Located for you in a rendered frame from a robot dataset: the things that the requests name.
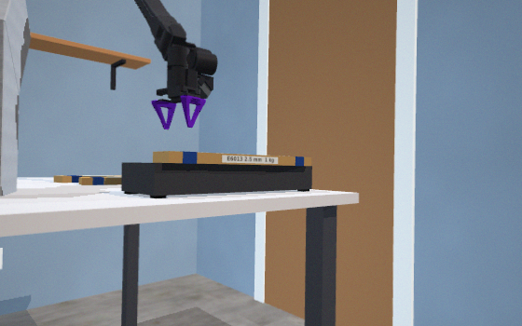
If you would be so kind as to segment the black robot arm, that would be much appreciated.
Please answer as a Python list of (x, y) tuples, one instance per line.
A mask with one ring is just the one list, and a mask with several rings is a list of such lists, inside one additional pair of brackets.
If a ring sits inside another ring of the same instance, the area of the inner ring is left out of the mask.
[(208, 99), (213, 90), (213, 77), (209, 75), (214, 75), (217, 69), (216, 55), (208, 49), (186, 42), (184, 28), (169, 14), (160, 0), (134, 1), (144, 15), (155, 38), (154, 43), (167, 62), (167, 67), (190, 68), (186, 68), (186, 86), (200, 89), (200, 97)]

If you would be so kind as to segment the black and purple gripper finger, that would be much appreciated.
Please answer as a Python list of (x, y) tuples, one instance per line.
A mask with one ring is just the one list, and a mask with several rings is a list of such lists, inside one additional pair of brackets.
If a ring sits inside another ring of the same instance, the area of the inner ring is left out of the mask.
[[(193, 128), (195, 121), (199, 115), (199, 112), (201, 111), (206, 100), (198, 98), (198, 97), (183, 95), (183, 96), (181, 96), (181, 102), (183, 105), (186, 124), (189, 128)], [(190, 121), (190, 114), (189, 114), (189, 103), (196, 104), (196, 109), (194, 111), (191, 121)]]
[[(170, 125), (171, 125), (171, 122), (172, 122), (172, 117), (173, 117), (173, 114), (174, 114), (176, 103), (162, 102), (162, 101), (152, 101), (152, 105), (153, 105), (153, 107), (155, 108), (155, 110), (156, 110), (156, 112), (158, 114), (158, 117), (159, 117), (159, 119), (161, 121), (161, 124), (162, 124), (163, 128), (164, 129), (169, 129)], [(165, 119), (164, 119), (164, 116), (162, 114), (162, 111), (161, 111), (160, 107), (168, 108), (167, 122), (165, 122)]]

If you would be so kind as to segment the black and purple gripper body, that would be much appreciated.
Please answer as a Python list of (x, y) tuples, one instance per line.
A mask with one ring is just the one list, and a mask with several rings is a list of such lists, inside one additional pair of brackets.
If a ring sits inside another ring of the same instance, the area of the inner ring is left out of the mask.
[(183, 95), (199, 98), (200, 89), (186, 86), (186, 68), (190, 69), (186, 66), (173, 66), (172, 68), (167, 68), (167, 87), (157, 89), (157, 95), (163, 96), (168, 94), (168, 98), (171, 100), (160, 99), (158, 101), (179, 103), (181, 102), (181, 96)]

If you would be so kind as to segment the white welding electrode pack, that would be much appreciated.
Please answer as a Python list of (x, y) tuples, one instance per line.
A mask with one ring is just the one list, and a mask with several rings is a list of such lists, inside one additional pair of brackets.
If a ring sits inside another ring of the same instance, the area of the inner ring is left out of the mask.
[(114, 185), (121, 184), (121, 177), (79, 177), (81, 185)]
[(153, 163), (311, 166), (311, 157), (160, 151)]
[(79, 177), (121, 177), (121, 175), (56, 175), (54, 183), (79, 183)]

